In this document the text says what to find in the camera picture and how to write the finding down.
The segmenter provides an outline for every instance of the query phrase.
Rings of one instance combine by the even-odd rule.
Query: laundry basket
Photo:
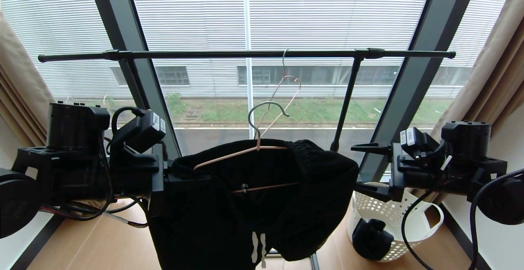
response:
[[[372,184],[377,186],[387,186],[386,184],[381,183]],[[384,255],[380,262],[390,262],[401,257],[406,252],[408,252],[408,248],[402,239],[400,225],[402,223],[404,213],[416,199],[417,198],[415,196],[406,192],[406,190],[404,190],[402,202],[383,202],[374,199],[373,197],[363,195],[362,193],[354,192],[351,199],[350,214],[348,218],[348,235],[351,242],[353,230],[361,218],[363,218],[365,221],[369,221],[372,218],[378,219],[386,223],[384,231],[387,231],[393,235],[394,239],[393,242],[391,242],[391,248],[389,248],[389,252]],[[427,221],[427,218],[424,214],[424,212],[431,206],[435,207],[440,214],[440,221],[433,227],[430,227],[429,222]],[[431,235],[437,231],[440,225],[442,225],[443,221],[444,214],[437,205],[421,201],[409,213],[408,219],[406,220],[406,238],[411,248],[416,247],[425,239],[430,238]]]

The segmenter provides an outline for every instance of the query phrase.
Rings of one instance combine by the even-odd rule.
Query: barcode label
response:
[[[415,145],[415,134],[413,128],[406,130],[406,140],[408,141],[408,146]]]
[[[156,113],[153,113],[153,128],[157,131],[160,130],[160,117]]]
[[[160,119],[160,130],[165,133],[165,120]]]
[[[403,130],[400,132],[400,144],[404,145],[406,144],[406,130]]]

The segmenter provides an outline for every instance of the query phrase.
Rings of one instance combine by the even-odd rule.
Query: road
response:
[[[183,155],[195,154],[202,150],[249,138],[247,128],[175,128],[176,139]],[[354,152],[350,147],[355,144],[369,143],[373,134],[372,129],[345,129],[340,138],[339,153],[360,163],[364,157],[362,152]],[[335,129],[297,129],[279,128],[269,130],[263,138],[297,141],[308,139],[319,147],[329,150],[335,136]]]

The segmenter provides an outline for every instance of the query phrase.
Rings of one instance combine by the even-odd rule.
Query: camera on robot arm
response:
[[[388,187],[358,183],[355,191],[381,201],[401,201],[405,188],[466,195],[488,218],[506,225],[524,222],[522,171],[506,174],[507,162],[487,156],[491,125],[451,121],[442,128],[440,143],[415,127],[400,132],[400,143],[354,145],[354,151],[387,156],[391,163]]]
[[[124,111],[135,118],[118,128]],[[24,227],[39,210],[87,221],[121,211],[107,209],[117,198],[128,197],[133,199],[128,207],[138,203],[147,218],[159,213],[167,160],[161,142],[165,121],[151,110],[123,107],[113,115],[111,139],[104,135],[109,126],[110,114],[99,105],[50,103],[47,145],[18,149],[11,170],[0,170],[0,238]],[[161,155],[144,154],[157,144]],[[26,175],[28,168],[38,171],[35,179]],[[85,200],[104,205],[94,208],[80,202]],[[147,225],[125,221],[134,227]]]

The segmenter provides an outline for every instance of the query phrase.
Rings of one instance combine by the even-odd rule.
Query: green lawn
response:
[[[89,106],[101,104],[110,112],[122,106],[133,105],[133,101],[84,101]],[[289,100],[277,99],[283,107]],[[280,123],[336,123],[342,109],[342,99],[335,98],[297,98],[287,109],[290,117],[281,116]],[[378,121],[380,112],[384,109],[385,99],[354,99],[350,102],[346,122],[348,123],[373,123]],[[176,123],[245,123],[247,122],[247,100],[183,100],[178,95],[166,98],[172,121]],[[451,100],[423,100],[417,114],[413,119],[415,124],[435,123],[442,113],[451,104]],[[267,110],[267,105],[258,107],[255,111],[255,121]],[[269,123],[277,117],[280,109],[271,105],[270,111],[265,115],[264,122]],[[129,111],[122,113],[122,121],[131,119]]]

